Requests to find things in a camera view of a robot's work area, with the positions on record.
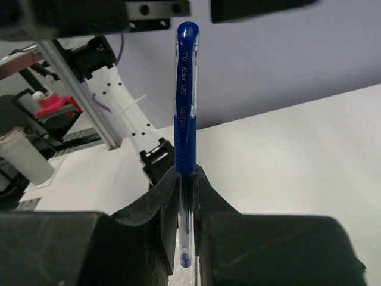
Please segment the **white cylinder container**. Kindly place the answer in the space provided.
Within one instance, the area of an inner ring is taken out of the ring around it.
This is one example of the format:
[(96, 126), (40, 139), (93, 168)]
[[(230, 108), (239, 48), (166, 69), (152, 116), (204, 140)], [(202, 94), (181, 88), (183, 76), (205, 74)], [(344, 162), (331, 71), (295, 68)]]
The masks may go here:
[(46, 182), (55, 172), (54, 167), (32, 145), (20, 128), (1, 136), (1, 157), (34, 185)]

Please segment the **aluminium frame rail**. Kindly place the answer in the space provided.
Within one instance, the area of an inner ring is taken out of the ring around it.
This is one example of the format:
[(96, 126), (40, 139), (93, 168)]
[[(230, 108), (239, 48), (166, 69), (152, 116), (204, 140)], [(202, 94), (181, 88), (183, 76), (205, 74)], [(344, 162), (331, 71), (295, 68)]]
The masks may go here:
[(104, 113), (92, 100), (92, 92), (86, 83), (80, 82), (52, 40), (36, 40), (35, 44), (44, 59), (51, 65), (64, 86), (74, 97), (82, 111), (88, 116), (89, 121), (106, 144), (109, 150), (119, 148), (122, 136), (110, 117)]

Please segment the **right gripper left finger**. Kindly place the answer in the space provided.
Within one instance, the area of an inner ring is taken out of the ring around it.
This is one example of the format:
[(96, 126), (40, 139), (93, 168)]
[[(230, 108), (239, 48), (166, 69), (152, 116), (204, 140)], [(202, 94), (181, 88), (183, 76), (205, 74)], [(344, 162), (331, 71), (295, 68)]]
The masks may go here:
[(114, 214), (1, 213), (2, 285), (167, 285), (176, 244), (177, 174)]

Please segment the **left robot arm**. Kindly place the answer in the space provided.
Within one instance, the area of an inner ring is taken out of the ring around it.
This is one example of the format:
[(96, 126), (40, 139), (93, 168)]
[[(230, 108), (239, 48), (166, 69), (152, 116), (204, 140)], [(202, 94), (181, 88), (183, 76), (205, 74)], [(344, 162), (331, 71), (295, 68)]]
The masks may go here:
[(79, 82), (84, 83), (91, 100), (108, 111), (130, 138), (151, 186), (155, 186), (174, 164), (174, 148), (144, 115), (123, 83), (118, 64), (125, 38), (114, 53), (104, 36), (63, 38), (57, 48)]

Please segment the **red plastic part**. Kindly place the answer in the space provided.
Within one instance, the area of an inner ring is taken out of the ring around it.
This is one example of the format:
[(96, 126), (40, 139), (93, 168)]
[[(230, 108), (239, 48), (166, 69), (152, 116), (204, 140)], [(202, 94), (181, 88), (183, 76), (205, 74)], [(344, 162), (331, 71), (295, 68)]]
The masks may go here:
[(73, 107), (76, 111), (82, 112), (82, 109), (70, 95), (59, 96), (57, 93), (46, 95), (41, 91), (36, 91), (32, 94), (32, 98), (39, 105), (39, 109), (35, 112), (37, 118), (63, 111), (66, 107)]

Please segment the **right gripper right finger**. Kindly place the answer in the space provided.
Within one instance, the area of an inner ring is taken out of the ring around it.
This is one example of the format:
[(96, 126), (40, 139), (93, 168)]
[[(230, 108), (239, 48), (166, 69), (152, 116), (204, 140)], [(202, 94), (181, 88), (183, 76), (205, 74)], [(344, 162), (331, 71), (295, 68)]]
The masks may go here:
[(202, 285), (364, 285), (365, 265), (330, 216), (243, 214), (196, 168), (195, 251)]

